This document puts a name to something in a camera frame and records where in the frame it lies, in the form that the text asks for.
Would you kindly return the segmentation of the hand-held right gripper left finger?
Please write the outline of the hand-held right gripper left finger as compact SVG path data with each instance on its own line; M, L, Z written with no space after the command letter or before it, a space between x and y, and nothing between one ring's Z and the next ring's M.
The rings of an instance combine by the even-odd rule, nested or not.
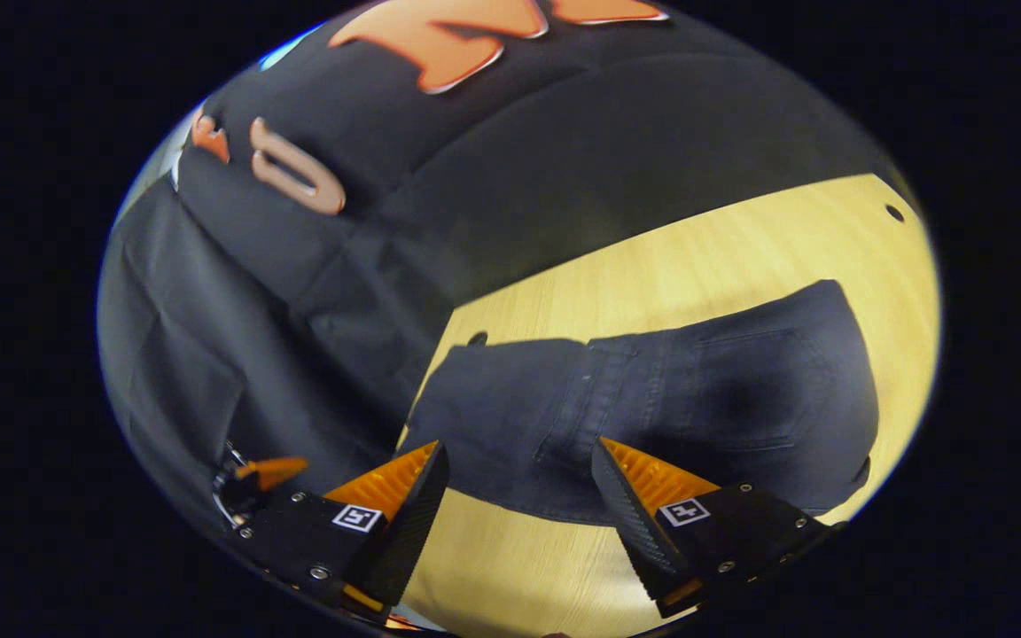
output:
M323 609L384 625L400 604L448 486L433 443L317 494L294 477L258 494L238 484L238 553Z

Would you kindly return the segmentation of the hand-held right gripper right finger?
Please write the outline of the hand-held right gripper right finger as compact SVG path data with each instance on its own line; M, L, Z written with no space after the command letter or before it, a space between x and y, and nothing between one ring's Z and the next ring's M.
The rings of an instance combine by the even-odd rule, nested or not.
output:
M753 482L716 485L606 437L593 445L591 475L664 619L748 596L846 528Z

